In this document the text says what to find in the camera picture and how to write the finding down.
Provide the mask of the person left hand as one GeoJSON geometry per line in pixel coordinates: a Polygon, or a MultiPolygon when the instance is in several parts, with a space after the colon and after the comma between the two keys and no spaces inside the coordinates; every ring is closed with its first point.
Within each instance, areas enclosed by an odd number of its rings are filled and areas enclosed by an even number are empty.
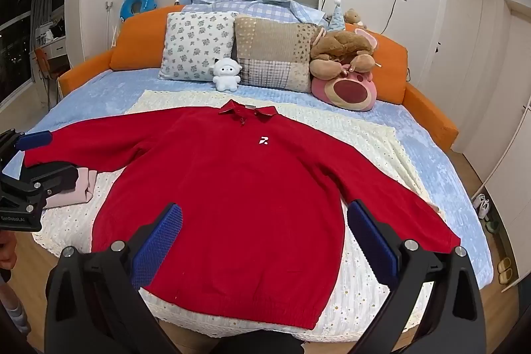
{"type": "Polygon", "coordinates": [[[17,261],[16,255],[17,239],[13,232],[0,232],[0,267],[11,270],[17,261]]]}

